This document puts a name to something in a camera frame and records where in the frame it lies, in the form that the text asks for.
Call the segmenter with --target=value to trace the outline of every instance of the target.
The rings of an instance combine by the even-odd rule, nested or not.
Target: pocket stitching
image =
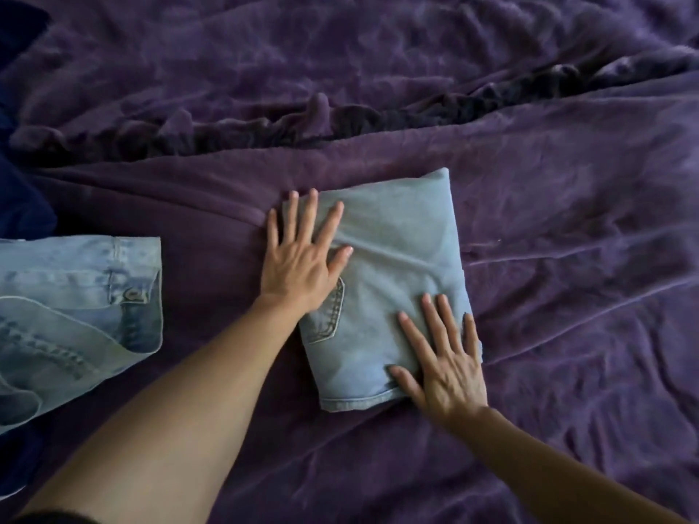
[[[337,284],[333,290],[333,311],[330,318],[330,323],[322,331],[316,332],[311,338],[308,339],[308,344],[317,344],[328,338],[332,338],[337,331],[337,324],[340,321],[340,312],[343,307],[343,300],[345,299],[345,281],[343,279],[337,278]]]

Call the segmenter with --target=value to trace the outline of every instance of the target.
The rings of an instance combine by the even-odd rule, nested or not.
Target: right hand
[[[449,299],[442,294],[437,297],[437,301],[439,312],[429,294],[422,298],[423,312],[435,340],[436,350],[406,313],[398,314],[400,326],[422,366],[422,386],[401,366],[391,366],[389,371],[397,380],[398,386],[424,414],[446,429],[453,430],[464,417],[475,416],[487,409],[488,397],[478,356],[478,335],[473,316],[465,314],[463,317],[466,341],[464,348]]]

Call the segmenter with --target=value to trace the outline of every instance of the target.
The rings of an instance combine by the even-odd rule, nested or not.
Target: dark navy fabric
[[[46,11],[14,0],[0,0],[0,71],[44,32]]]
[[[30,483],[39,467],[43,432],[28,423],[0,436],[0,499]]]
[[[0,0],[0,70],[46,29],[48,15],[35,7]],[[41,239],[53,233],[56,216],[48,202],[8,159],[7,140],[15,130],[14,107],[0,86],[0,239]],[[34,423],[0,435],[0,498],[33,478],[43,448]]]
[[[47,22],[44,11],[0,0],[0,70],[39,36]],[[15,127],[11,98],[0,87],[0,238],[48,237],[56,226],[53,210],[7,156],[7,140]]]

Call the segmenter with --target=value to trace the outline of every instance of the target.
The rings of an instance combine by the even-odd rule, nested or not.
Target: jeans
[[[366,409],[404,395],[387,366],[417,374],[419,363],[396,314],[407,312],[429,338],[419,303],[423,293],[446,294],[460,325],[471,312],[447,169],[324,191],[316,231],[340,200],[345,213],[333,246],[351,245],[354,254],[323,305],[300,323],[320,405],[329,412]]]
[[[0,239],[0,433],[162,342],[160,239]]]

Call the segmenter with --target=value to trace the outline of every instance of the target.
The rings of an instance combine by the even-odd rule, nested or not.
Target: left hand
[[[316,243],[311,242],[318,211],[318,191],[308,194],[303,218],[298,223],[299,194],[289,195],[289,217],[284,227],[284,240],[279,242],[277,212],[267,219],[267,255],[262,267],[260,298],[286,302],[299,313],[318,309],[335,288],[337,278],[347,266],[353,250],[345,246],[328,264],[328,252],[343,217],[344,205],[335,204],[320,230]]]

